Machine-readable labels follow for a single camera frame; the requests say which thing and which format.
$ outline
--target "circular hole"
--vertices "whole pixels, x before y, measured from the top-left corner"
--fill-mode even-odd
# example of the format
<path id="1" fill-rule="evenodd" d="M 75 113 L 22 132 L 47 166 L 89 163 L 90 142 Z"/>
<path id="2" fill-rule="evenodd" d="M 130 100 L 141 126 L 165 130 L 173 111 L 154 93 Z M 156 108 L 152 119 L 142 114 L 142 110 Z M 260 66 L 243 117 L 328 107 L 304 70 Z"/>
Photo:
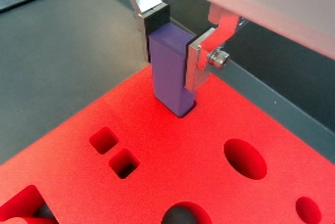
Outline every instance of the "circular hole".
<path id="1" fill-rule="evenodd" d="M 267 175 L 267 163 L 256 148 L 240 139 L 231 139 L 224 145 L 228 162 L 235 169 L 252 180 Z"/>
<path id="2" fill-rule="evenodd" d="M 296 211 L 299 217 L 307 224 L 318 224 L 322 219 L 318 204 L 312 199 L 302 197 L 296 201 Z"/>
<path id="3" fill-rule="evenodd" d="M 169 208 L 161 224 L 212 224 L 212 221 L 197 204 L 181 202 Z"/>

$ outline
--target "screw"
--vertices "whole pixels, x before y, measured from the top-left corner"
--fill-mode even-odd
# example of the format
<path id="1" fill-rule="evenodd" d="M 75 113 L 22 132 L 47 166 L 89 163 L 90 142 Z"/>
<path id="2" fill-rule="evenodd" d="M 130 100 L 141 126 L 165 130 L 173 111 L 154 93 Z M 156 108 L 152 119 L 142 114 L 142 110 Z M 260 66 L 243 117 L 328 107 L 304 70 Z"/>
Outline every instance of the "screw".
<path id="1" fill-rule="evenodd" d="M 208 55 L 208 63 L 219 69 L 223 69 L 228 61 L 231 59 L 229 54 L 223 50 L 223 48 L 217 48 L 212 53 Z"/>

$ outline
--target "purple rectangular block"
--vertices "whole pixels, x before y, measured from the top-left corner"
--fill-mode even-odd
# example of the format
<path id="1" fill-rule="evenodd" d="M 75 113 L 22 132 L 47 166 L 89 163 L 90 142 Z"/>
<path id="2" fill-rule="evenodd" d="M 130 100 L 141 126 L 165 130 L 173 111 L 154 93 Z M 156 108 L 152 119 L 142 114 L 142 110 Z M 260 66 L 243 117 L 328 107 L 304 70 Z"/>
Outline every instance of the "purple rectangular block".
<path id="1" fill-rule="evenodd" d="M 186 47 L 193 38 L 170 23 L 149 35 L 154 96 L 177 117 L 194 106 L 196 93 L 185 88 Z"/>

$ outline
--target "square hole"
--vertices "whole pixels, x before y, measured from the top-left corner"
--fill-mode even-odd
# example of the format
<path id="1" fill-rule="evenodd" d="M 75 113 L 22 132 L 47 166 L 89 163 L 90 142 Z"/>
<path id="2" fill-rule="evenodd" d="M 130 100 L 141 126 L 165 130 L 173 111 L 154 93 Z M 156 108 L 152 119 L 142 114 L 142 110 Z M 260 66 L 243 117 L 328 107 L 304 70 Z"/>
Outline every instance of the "square hole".
<path id="1" fill-rule="evenodd" d="M 140 167 L 140 160 L 134 157 L 130 150 L 122 150 L 111 159 L 110 167 L 121 179 L 126 179 Z"/>
<path id="2" fill-rule="evenodd" d="M 28 218 L 31 223 L 59 223 L 34 185 L 27 186 L 0 207 L 0 222 L 15 217 Z"/>
<path id="3" fill-rule="evenodd" d="M 97 151 L 103 155 L 118 144 L 119 139 L 109 127 L 103 127 L 90 138 L 89 141 Z"/>

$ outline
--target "red foam tray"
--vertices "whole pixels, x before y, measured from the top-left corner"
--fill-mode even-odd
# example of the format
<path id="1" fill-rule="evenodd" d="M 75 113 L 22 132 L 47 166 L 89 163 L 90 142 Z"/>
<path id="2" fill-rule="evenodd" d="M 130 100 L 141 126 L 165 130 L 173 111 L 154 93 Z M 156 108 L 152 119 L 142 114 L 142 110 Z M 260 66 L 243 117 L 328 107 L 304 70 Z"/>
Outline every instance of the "red foam tray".
<path id="1" fill-rule="evenodd" d="M 142 70 L 2 165 L 0 222 L 335 223 L 334 164 L 213 75 L 196 102 L 176 117 Z"/>

